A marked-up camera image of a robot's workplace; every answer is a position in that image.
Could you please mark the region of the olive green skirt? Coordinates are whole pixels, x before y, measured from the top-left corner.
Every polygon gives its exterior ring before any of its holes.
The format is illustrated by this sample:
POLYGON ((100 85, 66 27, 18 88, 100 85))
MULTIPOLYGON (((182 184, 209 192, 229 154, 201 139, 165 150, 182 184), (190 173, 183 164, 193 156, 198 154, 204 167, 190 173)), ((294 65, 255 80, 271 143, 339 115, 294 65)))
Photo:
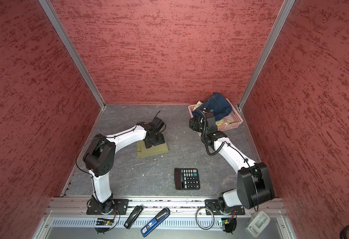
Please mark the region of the olive green skirt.
POLYGON ((137 158, 145 158, 153 155, 164 154, 169 152, 167 143, 146 148, 143 140, 137 142, 137 158))

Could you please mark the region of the blue denim skirt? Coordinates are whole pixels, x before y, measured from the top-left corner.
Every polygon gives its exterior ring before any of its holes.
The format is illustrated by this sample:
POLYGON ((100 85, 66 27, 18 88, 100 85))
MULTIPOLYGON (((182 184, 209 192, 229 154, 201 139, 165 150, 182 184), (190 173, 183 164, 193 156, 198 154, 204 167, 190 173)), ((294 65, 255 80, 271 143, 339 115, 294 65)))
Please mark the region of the blue denim skirt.
POLYGON ((214 114, 215 120, 221 120, 232 112, 232 106, 220 93, 214 93, 208 100, 203 102, 197 109, 209 109, 214 114))

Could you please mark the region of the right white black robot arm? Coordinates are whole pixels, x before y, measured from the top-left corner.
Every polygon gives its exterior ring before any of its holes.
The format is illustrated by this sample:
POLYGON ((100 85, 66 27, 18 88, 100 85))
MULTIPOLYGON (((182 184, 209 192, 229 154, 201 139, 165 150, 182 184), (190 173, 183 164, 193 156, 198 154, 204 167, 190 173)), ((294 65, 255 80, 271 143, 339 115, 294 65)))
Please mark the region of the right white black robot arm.
POLYGON ((223 192, 218 198, 220 211, 227 213, 237 206, 258 211, 259 205, 275 198, 268 166, 247 157, 218 130, 212 112, 196 109, 189 128, 200 133, 209 156, 221 155, 237 174, 236 189, 223 192))

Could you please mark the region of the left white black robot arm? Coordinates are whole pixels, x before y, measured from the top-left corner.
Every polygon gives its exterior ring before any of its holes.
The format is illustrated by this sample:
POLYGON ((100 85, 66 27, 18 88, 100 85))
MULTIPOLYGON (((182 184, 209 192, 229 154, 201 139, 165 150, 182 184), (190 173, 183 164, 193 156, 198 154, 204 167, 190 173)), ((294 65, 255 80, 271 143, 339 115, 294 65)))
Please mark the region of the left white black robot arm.
POLYGON ((115 211, 109 182, 109 172, 113 167, 115 154, 138 141, 143 141, 147 149, 164 144, 165 129, 166 124, 155 117, 150 123, 139 122, 132 128, 117 134, 97 134, 89 142, 83 162, 92 181, 93 194, 90 203, 93 208, 103 215, 115 211))

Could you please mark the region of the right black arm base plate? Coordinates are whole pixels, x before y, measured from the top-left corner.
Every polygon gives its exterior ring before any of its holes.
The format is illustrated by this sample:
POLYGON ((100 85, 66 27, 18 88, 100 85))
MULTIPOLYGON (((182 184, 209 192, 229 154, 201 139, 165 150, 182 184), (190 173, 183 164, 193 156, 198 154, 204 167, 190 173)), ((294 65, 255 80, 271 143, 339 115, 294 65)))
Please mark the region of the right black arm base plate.
POLYGON ((234 207, 223 207, 218 199, 206 199, 205 207, 210 209, 214 215, 222 216, 237 216, 245 215, 245 208, 243 206, 234 206, 234 207))

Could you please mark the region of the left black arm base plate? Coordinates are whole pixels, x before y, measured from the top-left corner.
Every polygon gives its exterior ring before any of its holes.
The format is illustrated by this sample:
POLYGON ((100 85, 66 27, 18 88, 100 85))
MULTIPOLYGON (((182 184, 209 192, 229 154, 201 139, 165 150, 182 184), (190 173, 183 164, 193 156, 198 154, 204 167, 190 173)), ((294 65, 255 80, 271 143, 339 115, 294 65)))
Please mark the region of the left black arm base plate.
POLYGON ((120 215, 125 215, 128 209, 128 199, 114 199, 112 206, 106 206, 105 210, 101 209, 93 199, 90 199, 87 203, 87 215, 114 215, 119 213, 120 215))

